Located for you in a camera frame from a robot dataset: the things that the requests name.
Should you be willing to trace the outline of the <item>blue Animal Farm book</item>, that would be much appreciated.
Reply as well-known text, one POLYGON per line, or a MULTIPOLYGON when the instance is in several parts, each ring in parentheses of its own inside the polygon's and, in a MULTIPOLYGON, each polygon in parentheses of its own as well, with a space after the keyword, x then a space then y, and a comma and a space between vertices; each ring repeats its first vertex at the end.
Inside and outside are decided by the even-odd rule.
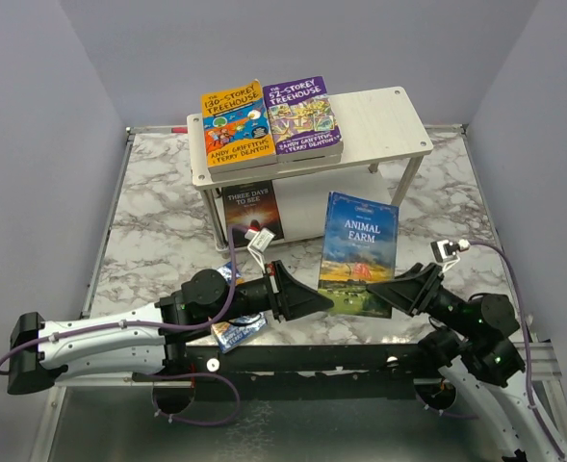
POLYGON ((395 276, 399 208, 342 192, 328 195, 318 292, 330 312, 390 319, 392 308, 367 291, 395 276))

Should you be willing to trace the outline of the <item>purple 117-Storey Treehouse book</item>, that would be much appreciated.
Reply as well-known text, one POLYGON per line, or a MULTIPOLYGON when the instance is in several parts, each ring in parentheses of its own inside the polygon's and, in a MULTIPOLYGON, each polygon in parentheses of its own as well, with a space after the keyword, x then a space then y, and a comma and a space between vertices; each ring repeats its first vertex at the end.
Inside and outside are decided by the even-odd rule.
POLYGON ((279 163, 263 165, 258 167, 248 167, 237 170, 226 171, 210 171, 210 176, 213 182, 221 182, 228 180, 253 178, 260 175, 275 174, 279 170, 279 163))

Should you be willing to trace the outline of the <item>Little Women floral book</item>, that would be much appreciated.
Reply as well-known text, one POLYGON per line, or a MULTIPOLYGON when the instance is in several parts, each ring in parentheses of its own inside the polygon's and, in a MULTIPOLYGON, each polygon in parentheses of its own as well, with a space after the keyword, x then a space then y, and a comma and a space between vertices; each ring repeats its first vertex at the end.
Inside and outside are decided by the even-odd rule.
POLYGON ((280 170, 337 165, 341 162, 341 158, 342 158, 341 154, 325 155, 325 156, 303 158, 303 159, 296 158, 291 154, 276 155, 278 168, 280 170))

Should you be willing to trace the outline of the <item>purple 52-Storey Treehouse book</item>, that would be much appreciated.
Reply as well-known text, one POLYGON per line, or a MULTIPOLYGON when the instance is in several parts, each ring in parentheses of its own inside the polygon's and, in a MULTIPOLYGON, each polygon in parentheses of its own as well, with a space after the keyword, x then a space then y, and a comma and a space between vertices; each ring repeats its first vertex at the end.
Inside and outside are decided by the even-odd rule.
POLYGON ((276 155, 342 154, 343 139, 322 76, 263 87, 276 155))

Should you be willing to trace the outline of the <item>yellow 130-Storey Treehouse book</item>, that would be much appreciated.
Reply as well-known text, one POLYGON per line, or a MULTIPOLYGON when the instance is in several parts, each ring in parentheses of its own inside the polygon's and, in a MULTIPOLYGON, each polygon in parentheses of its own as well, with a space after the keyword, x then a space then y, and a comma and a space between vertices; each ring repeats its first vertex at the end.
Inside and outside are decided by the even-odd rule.
POLYGON ((259 81, 201 96, 209 172, 221 175, 276 162, 276 149, 259 81))

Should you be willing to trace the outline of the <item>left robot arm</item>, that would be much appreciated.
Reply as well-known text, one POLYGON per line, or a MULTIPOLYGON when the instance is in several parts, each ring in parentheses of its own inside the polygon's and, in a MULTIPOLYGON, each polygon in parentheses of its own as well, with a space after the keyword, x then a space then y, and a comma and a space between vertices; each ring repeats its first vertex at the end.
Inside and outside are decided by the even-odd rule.
POLYGON ((5 363, 7 392, 30 395, 61 378, 107 372, 160 373, 173 380, 188 366, 181 346, 210 334, 214 323, 270 311, 294 321, 326 311, 327 296, 294 279, 279 261, 244 283, 203 269, 171 295, 128 312, 74 321, 47 321, 38 312, 21 315, 5 363))

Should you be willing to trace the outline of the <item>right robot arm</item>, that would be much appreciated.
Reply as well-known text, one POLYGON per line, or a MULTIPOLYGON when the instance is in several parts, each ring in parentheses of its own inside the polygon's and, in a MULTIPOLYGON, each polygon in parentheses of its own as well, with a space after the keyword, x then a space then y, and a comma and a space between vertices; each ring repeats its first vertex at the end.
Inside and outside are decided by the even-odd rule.
POLYGON ((528 382, 530 356, 509 339, 520 324, 506 295, 465 300, 444 288, 436 264, 416 264, 367 290, 410 317, 427 314, 441 322, 418 343, 419 369, 449 381, 484 423, 502 460, 567 461, 567 441, 528 382))

